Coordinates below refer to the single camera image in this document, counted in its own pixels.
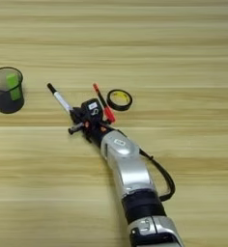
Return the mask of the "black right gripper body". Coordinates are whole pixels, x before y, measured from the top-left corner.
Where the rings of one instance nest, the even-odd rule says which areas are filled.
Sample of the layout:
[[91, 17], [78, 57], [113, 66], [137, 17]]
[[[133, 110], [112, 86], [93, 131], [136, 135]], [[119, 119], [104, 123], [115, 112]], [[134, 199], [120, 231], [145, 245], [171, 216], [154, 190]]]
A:
[[83, 133], [84, 138], [89, 143], [93, 143], [97, 147], [100, 147], [103, 137], [111, 131], [114, 131], [114, 128], [102, 122], [90, 123], [87, 121], [85, 123], [78, 123], [68, 129], [70, 135], [73, 135], [78, 131]]

